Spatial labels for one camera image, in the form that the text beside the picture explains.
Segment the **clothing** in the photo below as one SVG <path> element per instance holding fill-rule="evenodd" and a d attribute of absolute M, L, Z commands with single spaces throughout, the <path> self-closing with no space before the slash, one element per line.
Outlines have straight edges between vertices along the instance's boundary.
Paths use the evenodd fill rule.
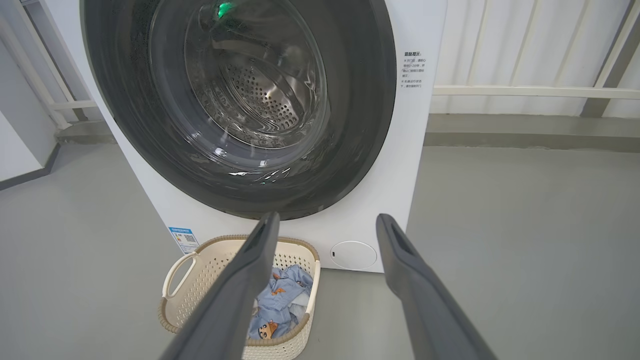
<path fill-rule="evenodd" d="M 256 299 L 249 338 L 275 339 L 293 329 L 305 314 L 312 286 L 313 278 L 297 264 L 273 268 L 269 284 Z"/>

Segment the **white railing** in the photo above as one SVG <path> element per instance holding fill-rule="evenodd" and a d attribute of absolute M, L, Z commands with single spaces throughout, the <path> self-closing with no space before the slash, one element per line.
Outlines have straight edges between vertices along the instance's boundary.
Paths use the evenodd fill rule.
<path fill-rule="evenodd" d="M 53 99 L 51 92 L 42 81 L 42 78 L 38 75 L 38 72 L 34 68 L 32 61 L 29 59 L 29 56 L 16 37 L 13 29 L 2 15 L 0 15 L 0 37 L 7 45 L 7 48 L 9 48 L 9 51 L 15 58 L 16 63 L 22 69 L 25 78 L 44 105 L 45 109 L 49 113 L 49 116 L 51 116 L 58 128 L 65 129 L 71 125 L 67 122 L 63 114 L 60 112 L 61 110 L 92 108 L 96 106 L 96 103 L 91 98 L 86 100 L 77 100 L 71 94 L 71 91 L 65 83 L 63 76 L 60 74 L 60 71 L 58 70 L 54 60 L 51 58 L 51 55 L 47 51 L 45 44 L 42 43 L 42 39 L 40 39 L 38 31 L 36 30 L 34 24 L 29 18 L 29 15 L 27 14 L 27 11 L 24 8 L 26 5 L 37 2 L 37 0 L 29 0 L 24 2 L 20 2 L 20 0 L 9 1 L 11 1 L 11 3 L 14 5 L 17 13 L 20 15 L 21 21 L 29 31 L 29 35 L 33 39 L 38 52 L 40 53 L 40 56 L 44 59 L 44 62 L 47 64 L 47 68 L 49 69 L 49 71 L 51 71 L 53 78 L 56 80 L 57 86 L 62 91 L 65 101 L 55 101 Z"/>
<path fill-rule="evenodd" d="M 640 99 L 640 90 L 628 88 L 605 88 L 605 80 L 609 77 L 613 65 L 615 64 L 622 47 L 627 41 L 631 29 L 640 14 L 640 1 L 636 1 L 629 12 L 629 15 L 618 35 L 618 38 L 611 49 L 611 53 L 607 58 L 602 71 L 598 76 L 594 86 L 567 87 L 561 86 L 561 79 L 567 66 L 567 60 L 572 56 L 575 49 L 575 43 L 582 36 L 584 30 L 583 20 L 589 12 L 592 0 L 584 0 L 580 15 L 573 29 L 568 47 L 564 52 L 560 66 L 557 69 L 555 81 L 552 86 L 518 86 L 514 85 L 520 71 L 522 69 L 523 54 L 527 52 L 531 44 L 533 29 L 540 24 L 539 8 L 540 1 L 534 0 L 529 14 L 529 20 L 518 50 L 515 65 L 511 71 L 511 77 L 508 84 L 505 85 L 477 85 L 474 80 L 477 74 L 479 49 L 485 41 L 485 30 L 487 25 L 487 8 L 492 0 L 484 0 L 483 12 L 481 16 L 480 26 L 477 32 L 474 51 L 471 64 L 467 73 L 467 81 L 465 85 L 436 85 L 433 89 L 433 95 L 513 95 L 513 96 L 549 96 L 549 97 L 591 97 L 603 99 Z"/>

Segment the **washing machine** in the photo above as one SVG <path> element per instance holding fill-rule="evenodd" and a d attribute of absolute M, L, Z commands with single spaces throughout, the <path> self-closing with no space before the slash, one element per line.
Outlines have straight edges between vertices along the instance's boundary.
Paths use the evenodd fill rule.
<path fill-rule="evenodd" d="M 278 211 L 323 267 L 383 271 L 376 216 L 406 227 L 446 0 L 44 3 L 184 253 Z"/>

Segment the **laundry basket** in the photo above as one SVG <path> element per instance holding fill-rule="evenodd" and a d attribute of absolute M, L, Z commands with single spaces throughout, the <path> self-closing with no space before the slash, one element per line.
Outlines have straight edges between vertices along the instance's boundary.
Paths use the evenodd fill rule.
<path fill-rule="evenodd" d="M 211 239 L 173 264 L 164 280 L 163 298 L 158 308 L 158 319 L 165 329 L 173 333 L 180 331 L 191 312 L 229 261 L 234 258 L 246 238 L 247 235 L 229 235 Z M 176 270 L 189 259 L 193 260 L 189 270 L 175 290 L 169 293 Z M 300 265 L 314 278 L 307 312 L 297 326 L 279 338 L 248 339 L 244 347 L 243 359 L 290 360 L 298 356 L 307 345 L 320 280 L 320 260 L 316 250 L 310 244 L 302 240 L 279 237 L 273 267 L 284 269 L 295 264 Z"/>

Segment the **wall baseboard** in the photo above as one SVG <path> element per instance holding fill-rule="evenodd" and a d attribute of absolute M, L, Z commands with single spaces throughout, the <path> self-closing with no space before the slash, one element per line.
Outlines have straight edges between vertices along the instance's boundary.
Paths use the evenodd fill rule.
<path fill-rule="evenodd" d="M 424 146 L 640 152 L 640 120 L 431 114 Z"/>
<path fill-rule="evenodd" d="M 49 155 L 49 159 L 47 159 L 47 163 L 45 164 L 44 168 L 39 168 L 38 170 L 34 170 L 20 176 L 12 177 L 11 179 L 0 181 L 0 191 L 51 174 L 51 169 L 53 168 L 53 164 L 56 162 L 56 158 L 58 157 L 59 152 L 60 144 L 57 143 L 53 148 L 51 155 Z"/>

